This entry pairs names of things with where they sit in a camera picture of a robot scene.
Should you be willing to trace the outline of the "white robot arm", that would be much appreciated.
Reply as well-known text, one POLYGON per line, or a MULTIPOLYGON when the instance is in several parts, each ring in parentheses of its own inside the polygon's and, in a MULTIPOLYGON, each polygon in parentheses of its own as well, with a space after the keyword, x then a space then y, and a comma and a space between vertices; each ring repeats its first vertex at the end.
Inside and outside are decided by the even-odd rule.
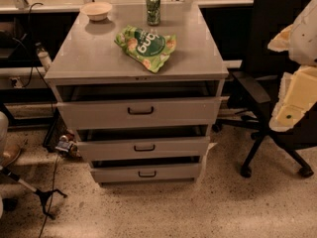
POLYGON ((285 132, 317 102, 317 0, 311 0, 267 47, 278 53, 288 51, 289 58, 299 64, 296 72, 283 74, 269 121, 271 130, 285 132))

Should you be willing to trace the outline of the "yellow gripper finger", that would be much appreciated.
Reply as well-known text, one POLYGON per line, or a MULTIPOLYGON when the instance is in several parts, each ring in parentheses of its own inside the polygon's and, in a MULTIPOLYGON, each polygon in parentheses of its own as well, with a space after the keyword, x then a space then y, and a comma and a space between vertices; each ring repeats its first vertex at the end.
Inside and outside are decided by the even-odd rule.
POLYGON ((285 72, 269 128, 285 132, 294 127, 317 102, 317 67, 302 65, 294 74, 285 72))
POLYGON ((267 45, 267 48, 274 52, 284 52, 289 49, 290 32, 293 25, 289 25, 281 30, 267 45))

